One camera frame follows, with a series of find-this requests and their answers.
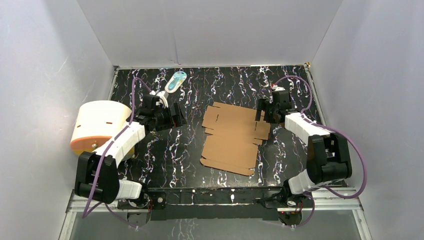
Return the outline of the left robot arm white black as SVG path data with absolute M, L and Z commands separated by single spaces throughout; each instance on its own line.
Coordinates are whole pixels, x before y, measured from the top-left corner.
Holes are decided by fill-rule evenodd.
M 147 94 L 139 107 L 132 106 L 118 133 L 91 151 L 83 151 L 77 160 L 74 192 L 88 201 L 111 204 L 130 200 L 137 208 L 149 203 L 143 184 L 120 179 L 118 168 L 130 150 L 152 131 L 164 131 L 187 124 L 179 103 L 168 103 L 162 94 Z

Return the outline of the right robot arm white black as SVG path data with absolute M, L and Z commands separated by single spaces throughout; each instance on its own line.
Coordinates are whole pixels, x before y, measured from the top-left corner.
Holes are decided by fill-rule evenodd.
M 306 192 L 351 177 L 347 139 L 339 133 L 315 126 L 293 108 L 288 90 L 279 87 L 272 91 L 271 99 L 258 99 L 255 120 L 283 125 L 307 146 L 306 169 L 285 180 L 280 191 L 256 199 L 256 203 L 265 208 L 270 208 L 272 202 L 295 207 L 305 199 Z

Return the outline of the brown cardboard box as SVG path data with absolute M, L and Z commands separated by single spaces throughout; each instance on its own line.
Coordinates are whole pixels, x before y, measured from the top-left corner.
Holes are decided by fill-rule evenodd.
M 214 102 L 203 116 L 207 137 L 200 163 L 206 167 L 243 176 L 254 174 L 258 147 L 269 139 L 271 125 L 256 110 Z

